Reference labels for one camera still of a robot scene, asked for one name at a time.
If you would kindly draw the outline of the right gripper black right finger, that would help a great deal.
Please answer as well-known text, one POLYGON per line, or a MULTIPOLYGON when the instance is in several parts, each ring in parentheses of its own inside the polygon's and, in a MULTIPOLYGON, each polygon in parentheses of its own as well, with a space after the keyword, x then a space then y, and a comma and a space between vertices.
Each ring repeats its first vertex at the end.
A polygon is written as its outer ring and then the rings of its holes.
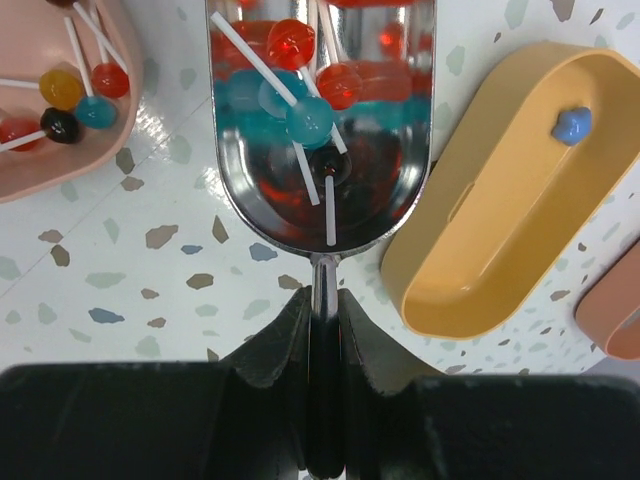
POLYGON ((344 460, 349 479, 437 479, 417 382, 435 370, 338 291, 344 460))

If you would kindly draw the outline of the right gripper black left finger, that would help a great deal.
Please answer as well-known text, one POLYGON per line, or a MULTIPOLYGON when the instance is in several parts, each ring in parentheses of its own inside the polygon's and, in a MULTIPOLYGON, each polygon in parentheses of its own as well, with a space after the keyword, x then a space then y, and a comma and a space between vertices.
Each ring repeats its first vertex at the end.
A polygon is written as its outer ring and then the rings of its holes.
POLYGON ((311 289, 224 359, 221 479, 296 479, 305 468, 311 289))

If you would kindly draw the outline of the yellow tray of star candies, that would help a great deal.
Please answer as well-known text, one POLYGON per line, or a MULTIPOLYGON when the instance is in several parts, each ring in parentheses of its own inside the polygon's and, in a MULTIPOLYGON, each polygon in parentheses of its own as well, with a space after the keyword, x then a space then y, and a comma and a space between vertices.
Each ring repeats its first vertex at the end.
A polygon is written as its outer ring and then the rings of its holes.
POLYGON ((413 332, 465 340, 507 321, 639 156, 639 70, 611 49, 538 42, 480 84, 381 264, 413 332), (588 107, 568 147, 558 115, 588 107))

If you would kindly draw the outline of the metal scoop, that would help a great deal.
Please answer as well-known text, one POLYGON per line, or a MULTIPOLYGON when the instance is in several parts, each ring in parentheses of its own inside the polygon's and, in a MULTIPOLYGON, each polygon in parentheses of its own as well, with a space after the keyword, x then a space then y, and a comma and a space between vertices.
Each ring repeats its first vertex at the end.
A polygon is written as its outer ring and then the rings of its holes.
POLYGON ((430 169, 431 1, 211 1, 216 153, 240 218, 309 259, 311 308, 336 270, 408 219, 430 169))

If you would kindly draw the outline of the pink tray of lollipops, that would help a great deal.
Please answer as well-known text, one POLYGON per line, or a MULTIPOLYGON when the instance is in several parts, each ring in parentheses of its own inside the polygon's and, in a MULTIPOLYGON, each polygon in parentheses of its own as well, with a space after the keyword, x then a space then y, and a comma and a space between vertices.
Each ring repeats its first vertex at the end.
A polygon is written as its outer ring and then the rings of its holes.
POLYGON ((142 77, 122 2, 2 2, 2 201, 113 157, 132 132, 142 77))

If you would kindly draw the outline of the orange tray of gummy candies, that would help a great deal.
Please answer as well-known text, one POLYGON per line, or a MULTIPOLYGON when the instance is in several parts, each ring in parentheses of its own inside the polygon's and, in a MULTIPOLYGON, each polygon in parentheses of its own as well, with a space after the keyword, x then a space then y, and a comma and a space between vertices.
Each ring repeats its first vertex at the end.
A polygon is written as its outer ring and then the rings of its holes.
POLYGON ((639 360, 639 241, 586 292, 574 318, 608 357, 639 360))

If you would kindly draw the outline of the blue star candy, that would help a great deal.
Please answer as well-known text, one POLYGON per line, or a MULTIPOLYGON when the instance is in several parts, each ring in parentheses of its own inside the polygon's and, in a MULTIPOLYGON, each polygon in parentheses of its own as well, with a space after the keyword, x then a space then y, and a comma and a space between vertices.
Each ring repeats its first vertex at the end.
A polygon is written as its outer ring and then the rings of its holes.
POLYGON ((592 131, 593 115, 585 106, 562 111, 551 131, 551 136, 560 143, 573 147, 582 142, 592 131))

